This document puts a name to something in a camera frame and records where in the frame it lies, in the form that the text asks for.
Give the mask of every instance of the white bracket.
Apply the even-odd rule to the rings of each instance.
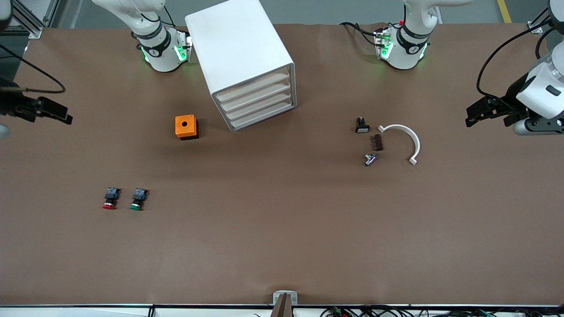
[[[382,133],[389,129],[398,129],[409,134],[409,136],[413,139],[413,143],[415,144],[415,153],[409,159],[409,162],[413,165],[417,164],[417,160],[415,159],[415,157],[417,156],[417,154],[419,154],[419,150],[421,149],[421,142],[419,142],[419,137],[417,136],[417,134],[415,134],[413,130],[411,130],[410,128],[404,125],[389,125],[387,127],[383,127],[383,126],[378,127],[378,130],[380,130],[380,132]]]
[[[530,29],[532,27],[532,21],[527,21],[527,27]],[[543,28],[536,28],[534,30],[531,30],[532,34],[538,34],[538,35],[543,35]]]
[[[288,296],[290,296],[292,306],[295,306],[295,305],[298,304],[298,292],[295,292],[293,290],[277,290],[276,292],[274,292],[272,294],[272,304],[276,305],[276,301],[278,300],[278,296],[281,296],[284,293],[287,293]]]
[[[40,39],[41,33],[43,33],[43,28],[39,28],[39,32],[30,33],[28,38],[29,39]]]

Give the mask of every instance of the gray floor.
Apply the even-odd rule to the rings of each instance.
[[[184,25],[190,13],[216,5],[224,0],[169,0],[169,9],[177,25]],[[275,24],[338,24],[343,21],[371,24],[379,21],[398,21],[403,18],[403,4],[399,0],[261,0],[265,11]],[[547,0],[506,0],[512,20],[522,23],[532,20],[546,7]],[[497,0],[475,0],[463,7],[442,8],[444,23],[503,23]],[[160,15],[164,20],[166,13]],[[126,28],[125,24],[91,0],[67,0],[58,15],[60,28]],[[553,47],[562,37],[553,32],[548,38]],[[25,37],[0,37],[0,41],[22,54],[27,45]],[[0,75],[13,78],[19,65],[13,58],[0,59]]]

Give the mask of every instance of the small black switch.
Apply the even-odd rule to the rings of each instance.
[[[370,126],[366,124],[363,117],[356,118],[356,133],[367,133],[370,131]]]
[[[547,86],[547,91],[555,96],[560,96],[560,94],[562,93],[561,91],[559,91],[558,89],[554,88],[551,85]]]

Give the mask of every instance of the yellow floor line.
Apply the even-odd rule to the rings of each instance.
[[[499,6],[499,11],[501,11],[501,16],[503,17],[503,22],[511,23],[511,17],[509,16],[509,11],[507,11],[507,6],[505,5],[505,0],[497,0],[497,5]]]

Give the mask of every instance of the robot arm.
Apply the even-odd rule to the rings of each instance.
[[[11,19],[10,0],[0,0],[0,32],[6,29]],[[67,107],[45,97],[24,96],[22,91],[25,89],[0,76],[0,115],[19,117],[30,122],[35,122],[37,117],[47,117],[68,125],[72,123],[73,117],[67,114]],[[0,139],[6,139],[9,134],[9,128],[0,124]]]
[[[549,1],[552,25],[564,35],[564,3]],[[564,42],[509,86],[505,96],[485,96],[466,109],[466,126],[505,116],[518,135],[564,134]]]
[[[92,0],[122,20],[141,43],[145,60],[159,72],[170,72],[189,60],[191,37],[186,32],[165,27],[156,11],[164,0]]]
[[[406,16],[401,27],[390,27],[377,34],[378,57],[397,69],[413,68],[423,58],[429,36],[438,22],[436,7],[457,7],[473,0],[403,0]]]

